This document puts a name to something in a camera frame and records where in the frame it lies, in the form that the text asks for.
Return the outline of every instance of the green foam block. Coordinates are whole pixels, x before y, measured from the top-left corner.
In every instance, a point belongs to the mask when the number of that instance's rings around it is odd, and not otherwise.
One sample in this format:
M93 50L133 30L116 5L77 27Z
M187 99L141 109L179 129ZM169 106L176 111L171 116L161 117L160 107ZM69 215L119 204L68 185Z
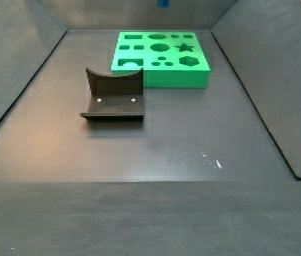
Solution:
M211 67L193 32L121 32L112 71L145 70L148 88L207 88Z

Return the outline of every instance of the gray floor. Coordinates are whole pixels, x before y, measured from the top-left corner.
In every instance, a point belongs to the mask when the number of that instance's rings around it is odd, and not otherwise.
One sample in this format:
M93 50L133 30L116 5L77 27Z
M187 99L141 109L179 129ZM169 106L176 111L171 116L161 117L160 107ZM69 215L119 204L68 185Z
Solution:
M88 123L85 68L109 73L119 31L70 31L0 125L0 181L294 180L209 31L207 90L145 91L145 121Z
M144 126L116 128L80 113L117 32L69 33L0 125L0 255L301 255L301 182L199 34L209 88L147 90ZM203 182L85 182L111 180Z
M0 255L301 256L301 183L0 183Z

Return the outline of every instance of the shape hole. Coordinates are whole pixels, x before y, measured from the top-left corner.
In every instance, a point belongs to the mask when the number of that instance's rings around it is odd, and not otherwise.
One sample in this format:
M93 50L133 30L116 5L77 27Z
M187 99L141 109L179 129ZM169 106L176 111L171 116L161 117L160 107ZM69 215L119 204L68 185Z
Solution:
M185 66L193 67L200 64L200 61L197 58L187 56L187 57L180 58L180 63Z
M165 39L167 36L161 35L161 34L155 34L155 35L151 35L149 38L152 38L152 39Z
M136 50L144 50L145 47L144 47L144 45L136 45L136 46L135 46L135 49L136 49Z
M136 63L140 67L144 66L144 59L120 59L119 66L124 66L127 63Z
M129 50L129 49L131 49L131 45L121 45L121 46L120 46L120 49L121 49L121 50Z
M143 35L125 35L125 39L143 39Z
M171 49L171 47L167 44L153 44L152 49L157 52L165 52Z

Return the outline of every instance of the black plastic holder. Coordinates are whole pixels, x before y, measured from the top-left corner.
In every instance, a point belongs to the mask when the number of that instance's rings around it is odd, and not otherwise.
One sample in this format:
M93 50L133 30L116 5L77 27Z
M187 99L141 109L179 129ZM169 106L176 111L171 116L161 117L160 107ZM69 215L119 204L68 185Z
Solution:
M144 119L144 70L123 76L107 76L87 69L92 102L87 119Z

